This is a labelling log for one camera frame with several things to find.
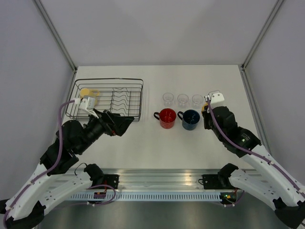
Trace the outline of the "red mug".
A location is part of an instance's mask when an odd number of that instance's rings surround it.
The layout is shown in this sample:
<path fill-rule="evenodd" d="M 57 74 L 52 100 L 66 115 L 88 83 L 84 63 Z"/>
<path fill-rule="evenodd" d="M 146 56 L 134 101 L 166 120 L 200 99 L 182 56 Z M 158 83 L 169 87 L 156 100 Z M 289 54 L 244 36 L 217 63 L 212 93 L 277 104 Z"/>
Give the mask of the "red mug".
<path fill-rule="evenodd" d="M 172 128 L 177 118 L 176 112 L 171 108 L 164 108 L 160 112 L 154 112 L 153 116 L 159 120 L 160 126 L 164 129 Z"/>

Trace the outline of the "pale yellow mug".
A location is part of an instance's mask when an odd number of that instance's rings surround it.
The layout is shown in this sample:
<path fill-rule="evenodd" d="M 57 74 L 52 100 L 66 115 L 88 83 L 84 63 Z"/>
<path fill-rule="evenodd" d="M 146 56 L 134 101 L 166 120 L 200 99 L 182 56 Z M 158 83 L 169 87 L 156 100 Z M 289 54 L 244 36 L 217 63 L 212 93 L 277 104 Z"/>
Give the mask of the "pale yellow mug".
<path fill-rule="evenodd" d="M 93 97 L 95 99 L 95 105 L 97 104 L 97 97 L 99 94 L 100 91 L 98 89 L 82 88 L 80 90 L 80 98 L 84 98 L 85 96 Z"/>

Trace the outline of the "blue mug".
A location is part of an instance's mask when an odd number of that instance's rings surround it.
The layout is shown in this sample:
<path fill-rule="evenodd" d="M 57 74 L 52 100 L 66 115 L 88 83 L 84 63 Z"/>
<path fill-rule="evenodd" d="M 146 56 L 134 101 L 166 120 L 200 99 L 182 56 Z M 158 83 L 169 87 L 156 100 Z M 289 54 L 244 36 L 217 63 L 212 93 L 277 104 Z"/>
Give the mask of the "blue mug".
<path fill-rule="evenodd" d="M 177 116 L 182 121 L 182 127 L 188 131 L 194 130 L 200 121 L 200 114 L 196 110 L 179 111 Z"/>

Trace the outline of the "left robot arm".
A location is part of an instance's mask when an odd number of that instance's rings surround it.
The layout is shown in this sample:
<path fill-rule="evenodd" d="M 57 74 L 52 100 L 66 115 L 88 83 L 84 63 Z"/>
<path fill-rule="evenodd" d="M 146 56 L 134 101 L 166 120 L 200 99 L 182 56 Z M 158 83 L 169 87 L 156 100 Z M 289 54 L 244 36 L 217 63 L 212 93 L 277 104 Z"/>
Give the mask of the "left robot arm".
<path fill-rule="evenodd" d="M 99 189 L 105 175 L 96 164 L 88 164 L 72 180 L 50 191 L 49 187 L 73 165 L 103 134 L 122 136 L 134 121 L 133 116 L 122 116 L 109 111 L 95 112 L 88 123 L 70 120 L 60 126 L 55 142 L 41 156 L 29 181 L 12 198 L 0 202 L 3 224 L 8 229 L 32 229 L 58 204 L 73 193 L 87 188 Z"/>

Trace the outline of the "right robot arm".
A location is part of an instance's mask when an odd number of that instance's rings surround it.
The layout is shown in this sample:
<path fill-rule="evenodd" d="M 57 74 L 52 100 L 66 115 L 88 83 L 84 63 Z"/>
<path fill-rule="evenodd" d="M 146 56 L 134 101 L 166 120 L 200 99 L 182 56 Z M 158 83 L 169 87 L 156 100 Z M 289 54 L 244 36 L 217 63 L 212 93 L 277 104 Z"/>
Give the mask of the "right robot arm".
<path fill-rule="evenodd" d="M 249 177 L 233 164 L 218 172 L 222 188 L 242 189 L 269 206 L 278 219 L 291 229 L 305 224 L 305 187 L 291 176 L 266 150 L 251 131 L 238 126 L 234 114 L 225 106 L 202 108 L 204 127 L 212 130 L 231 153 L 251 165 L 265 182 Z"/>

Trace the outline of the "clear glass cup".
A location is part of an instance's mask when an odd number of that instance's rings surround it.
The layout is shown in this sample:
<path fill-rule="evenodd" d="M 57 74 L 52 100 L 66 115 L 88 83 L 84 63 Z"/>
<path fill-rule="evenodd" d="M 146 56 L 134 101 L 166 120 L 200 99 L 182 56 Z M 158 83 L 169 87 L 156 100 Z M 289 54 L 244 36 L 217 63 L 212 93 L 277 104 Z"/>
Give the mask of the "clear glass cup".
<path fill-rule="evenodd" d="M 189 97 L 186 94 L 179 94 L 177 96 L 178 106 L 180 108 L 186 108 L 189 104 Z"/>
<path fill-rule="evenodd" d="M 192 96 L 192 107 L 193 109 L 201 109 L 203 106 L 204 98 L 200 94 Z"/>
<path fill-rule="evenodd" d="M 163 103 L 165 107 L 171 107 L 174 101 L 174 95 L 172 93 L 163 94 Z"/>

